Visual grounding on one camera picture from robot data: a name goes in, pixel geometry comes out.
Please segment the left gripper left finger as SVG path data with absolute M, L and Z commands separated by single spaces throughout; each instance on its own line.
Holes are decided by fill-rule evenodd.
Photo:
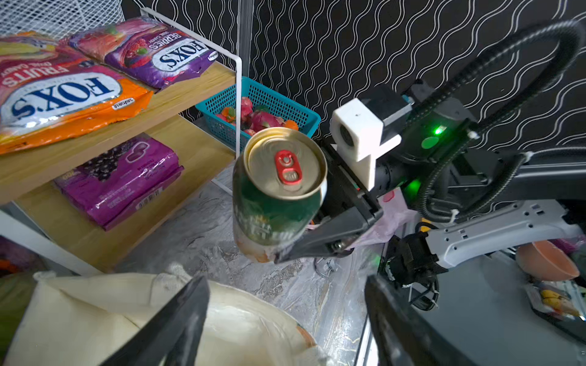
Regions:
M 192 279 L 103 365 L 194 365 L 210 302 L 203 277 Z

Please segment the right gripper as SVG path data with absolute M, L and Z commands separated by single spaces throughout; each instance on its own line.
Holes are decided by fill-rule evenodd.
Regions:
M 327 161 L 327 194 L 320 212 L 324 220 L 311 233 L 276 253 L 275 263 L 303 258 L 344 258 L 360 236 L 382 218 L 378 199 L 369 192 L 329 143 L 319 144 Z

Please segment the green drink can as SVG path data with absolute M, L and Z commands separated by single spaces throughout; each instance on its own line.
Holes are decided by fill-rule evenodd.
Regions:
M 310 137 L 284 127 L 255 134 L 233 169 L 233 237 L 267 263 L 304 234 L 327 193 L 327 160 Z

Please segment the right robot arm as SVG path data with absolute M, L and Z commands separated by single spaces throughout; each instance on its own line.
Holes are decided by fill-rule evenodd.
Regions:
M 456 98 L 506 56 L 539 42 L 552 59 L 500 109 L 476 119 Z M 585 149 L 490 152 L 471 144 L 513 117 L 576 61 L 578 21 L 535 24 L 477 56 L 438 88 L 422 80 L 402 92 L 379 85 L 334 111 L 320 223 L 276 253 L 276 262 L 348 256 L 385 242 L 407 220 L 434 223 L 406 239 L 392 268 L 409 284 L 500 249 L 585 232 Z

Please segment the orange Fox's candy bag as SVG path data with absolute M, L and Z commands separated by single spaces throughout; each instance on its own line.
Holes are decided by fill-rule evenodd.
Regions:
M 1 153 L 80 137 L 131 119 L 153 92 L 35 32 L 1 39 Z

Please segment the pink plastic grocery bag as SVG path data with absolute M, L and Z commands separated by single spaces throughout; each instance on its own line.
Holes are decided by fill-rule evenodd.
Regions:
M 417 212 L 407 207 L 404 195 L 400 188 L 394 189 L 378 199 L 383 209 L 382 217 L 360 236 L 349 248 L 368 246 L 388 242 L 395 231 L 409 221 L 412 221 Z

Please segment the cream canvas tote bag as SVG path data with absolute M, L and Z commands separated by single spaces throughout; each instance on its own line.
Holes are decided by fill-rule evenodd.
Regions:
M 36 276 L 7 365 L 331 365 L 295 318 L 182 267 Z

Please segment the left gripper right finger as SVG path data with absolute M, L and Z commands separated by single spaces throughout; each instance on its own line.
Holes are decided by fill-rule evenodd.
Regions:
M 381 275 L 366 279 L 365 300 L 380 365 L 473 365 Z

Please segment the purple snack packet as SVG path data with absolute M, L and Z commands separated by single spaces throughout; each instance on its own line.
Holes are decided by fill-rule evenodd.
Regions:
M 109 231 L 163 193 L 183 173 L 178 155 L 140 134 L 54 180 L 69 202 Z

